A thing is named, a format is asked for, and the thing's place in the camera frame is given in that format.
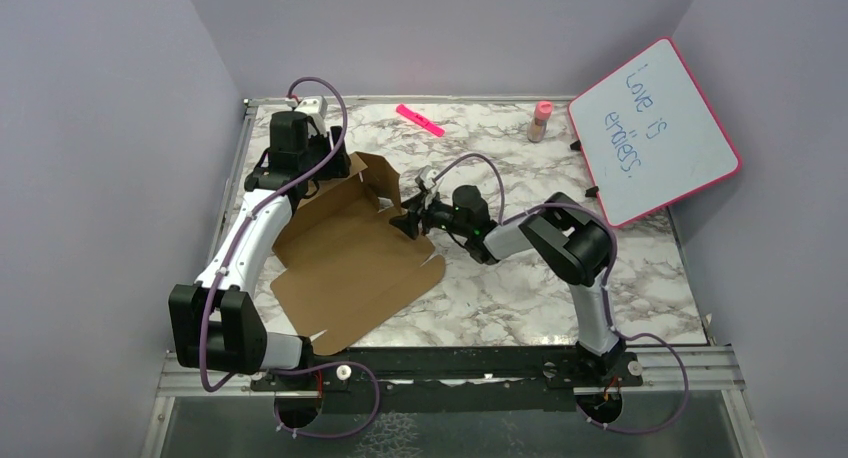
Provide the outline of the brown cardboard box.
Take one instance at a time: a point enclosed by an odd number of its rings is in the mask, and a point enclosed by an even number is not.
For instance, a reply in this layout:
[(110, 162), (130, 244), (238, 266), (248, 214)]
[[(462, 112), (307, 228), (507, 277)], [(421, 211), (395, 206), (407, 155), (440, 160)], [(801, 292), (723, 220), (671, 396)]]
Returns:
[(301, 202), (272, 246), (284, 270), (270, 288), (317, 355), (336, 354), (434, 288), (446, 262), (425, 237), (393, 227), (399, 174), (382, 156), (351, 154), (350, 174)]

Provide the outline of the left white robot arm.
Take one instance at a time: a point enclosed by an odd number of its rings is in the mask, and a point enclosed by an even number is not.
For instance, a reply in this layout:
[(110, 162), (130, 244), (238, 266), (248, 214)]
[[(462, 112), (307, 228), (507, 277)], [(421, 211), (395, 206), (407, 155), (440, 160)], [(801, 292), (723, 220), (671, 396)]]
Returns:
[(275, 370), (294, 389), (313, 379), (308, 339), (268, 331), (253, 294), (299, 205), (321, 182), (349, 175), (346, 132), (345, 124), (326, 126), (321, 112), (273, 114), (269, 145), (245, 178), (235, 223), (206, 268), (168, 297), (180, 365), (229, 374)]

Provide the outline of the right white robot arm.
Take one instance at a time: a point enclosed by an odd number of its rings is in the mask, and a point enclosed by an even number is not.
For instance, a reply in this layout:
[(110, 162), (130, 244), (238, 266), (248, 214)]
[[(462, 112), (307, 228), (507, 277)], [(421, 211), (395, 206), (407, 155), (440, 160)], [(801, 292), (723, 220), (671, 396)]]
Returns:
[(390, 218), (390, 225), (411, 239), (441, 230), (480, 264), (493, 265), (528, 250), (537, 252), (571, 294), (578, 323), (579, 376), (600, 385), (616, 373), (626, 349), (607, 290), (617, 241), (595, 214), (558, 192), (525, 214), (498, 224), (472, 185), (454, 190), (449, 203), (421, 185), (401, 208), (403, 213)]

